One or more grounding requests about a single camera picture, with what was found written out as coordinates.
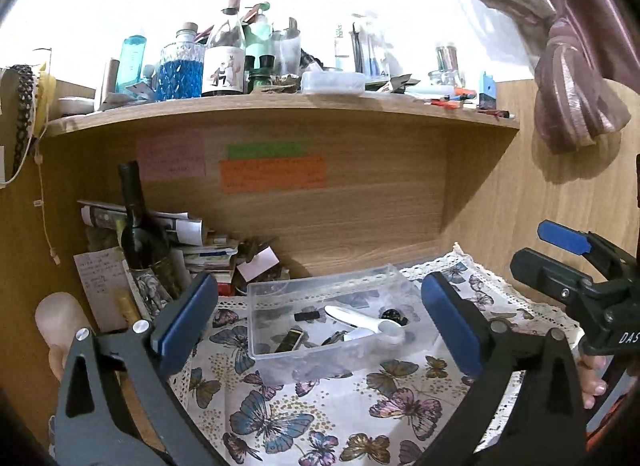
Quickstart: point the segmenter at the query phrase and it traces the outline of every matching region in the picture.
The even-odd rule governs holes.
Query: green sticky note
[[[304,157],[306,147],[302,142],[247,142],[243,144],[228,144],[227,158],[238,159],[279,159],[284,157]]]

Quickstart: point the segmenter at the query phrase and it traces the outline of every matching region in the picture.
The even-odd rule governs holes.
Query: metal screw
[[[551,337],[554,340],[562,341],[562,340],[564,340],[564,332],[562,332],[560,329],[554,327],[554,328],[551,329]]]
[[[86,339],[88,335],[89,335],[89,329],[86,327],[83,327],[78,332],[76,332],[76,340],[82,341]]]
[[[142,334],[149,328],[149,322],[147,320],[138,320],[133,324],[133,332],[136,334]]]
[[[507,332],[507,330],[509,329],[509,326],[502,320],[493,320],[489,327],[491,327],[491,330],[493,332],[496,332],[498,334]]]

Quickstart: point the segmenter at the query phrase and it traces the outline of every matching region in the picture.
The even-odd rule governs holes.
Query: curtain
[[[554,153],[622,129],[629,111],[604,78],[640,92],[640,31],[622,0],[481,0],[517,23],[536,68],[536,130]]]

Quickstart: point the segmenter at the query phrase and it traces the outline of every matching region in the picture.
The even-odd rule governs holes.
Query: blue liquid
[[[160,65],[156,98],[167,100],[200,97],[203,69],[203,63],[194,60],[168,61]]]
[[[140,35],[130,36],[122,43],[120,67],[118,67],[116,77],[116,92],[124,92],[127,86],[140,81],[145,46],[146,38]]]

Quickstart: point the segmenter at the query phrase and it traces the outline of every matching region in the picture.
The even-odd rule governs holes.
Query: butterfly print tablecloth
[[[572,347],[581,331],[559,309],[532,303],[503,279],[452,253],[402,269],[416,285],[442,271],[489,319],[544,334],[560,327]],[[426,311],[415,312],[418,317]],[[516,373],[481,447],[499,434],[520,388]],[[230,464],[411,464],[446,425],[470,385],[441,338],[431,349],[341,378],[265,386],[247,353],[246,304],[221,299],[182,380],[172,385],[188,414]]]

